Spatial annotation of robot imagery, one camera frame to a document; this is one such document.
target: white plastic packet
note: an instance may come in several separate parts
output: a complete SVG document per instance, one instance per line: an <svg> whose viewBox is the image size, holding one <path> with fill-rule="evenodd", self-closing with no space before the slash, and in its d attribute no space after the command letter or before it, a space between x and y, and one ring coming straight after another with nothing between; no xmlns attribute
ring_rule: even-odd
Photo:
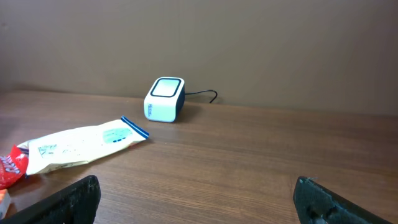
<svg viewBox="0 0 398 224"><path fill-rule="evenodd" d="M87 164L149 137L125 116L98 126L87 126L49 134L18 145L29 150L26 174L41 174L64 167Z"/></svg>

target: wood grain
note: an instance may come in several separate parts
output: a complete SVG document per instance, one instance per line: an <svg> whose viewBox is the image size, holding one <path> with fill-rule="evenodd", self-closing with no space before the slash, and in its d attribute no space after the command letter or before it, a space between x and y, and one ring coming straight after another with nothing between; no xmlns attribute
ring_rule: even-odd
<svg viewBox="0 0 398 224"><path fill-rule="evenodd" d="M95 223L298 223L300 175L398 222L398 118L186 103L175 123L143 100L18 91L0 96L0 153L126 115L150 139L91 164L21 180L11 213L94 174Z"/></svg>

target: device screen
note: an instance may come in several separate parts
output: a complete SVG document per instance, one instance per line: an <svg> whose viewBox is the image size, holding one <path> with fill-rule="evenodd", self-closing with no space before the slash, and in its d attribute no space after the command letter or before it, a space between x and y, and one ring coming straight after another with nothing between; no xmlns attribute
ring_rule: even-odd
<svg viewBox="0 0 398 224"><path fill-rule="evenodd" d="M174 96L180 84L180 80L172 78L160 79L152 90L154 96Z"/></svg>

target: blue seal strip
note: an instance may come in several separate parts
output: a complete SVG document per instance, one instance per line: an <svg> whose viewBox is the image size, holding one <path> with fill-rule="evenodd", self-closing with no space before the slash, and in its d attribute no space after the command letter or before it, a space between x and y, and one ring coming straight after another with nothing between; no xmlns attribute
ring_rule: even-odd
<svg viewBox="0 0 398 224"><path fill-rule="evenodd" d="M145 139L148 139L149 137L149 133L146 132L145 130L143 130L142 128L138 127L136 124L134 124L133 122L129 121L125 116L121 117L121 120L123 122L125 122L126 124L128 124L130 126L130 128L132 128L133 130L135 130L139 135L141 135L142 137L144 137Z"/></svg>

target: power cord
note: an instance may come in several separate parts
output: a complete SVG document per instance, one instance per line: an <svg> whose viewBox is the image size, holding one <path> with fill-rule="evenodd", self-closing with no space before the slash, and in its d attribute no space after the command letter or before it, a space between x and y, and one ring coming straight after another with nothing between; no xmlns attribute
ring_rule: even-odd
<svg viewBox="0 0 398 224"><path fill-rule="evenodd" d="M216 90L203 90L203 91L194 92L194 93L186 93L186 95L193 95L193 94L198 94L198 93L204 93L204 92L207 92L207 91L211 91L211 92L213 92L213 93L216 93L216 95L214 96L214 98L213 98L212 100L210 100L209 103L211 103L211 102L213 102L213 101L217 98L217 96L218 96L218 93L217 93Z"/></svg>

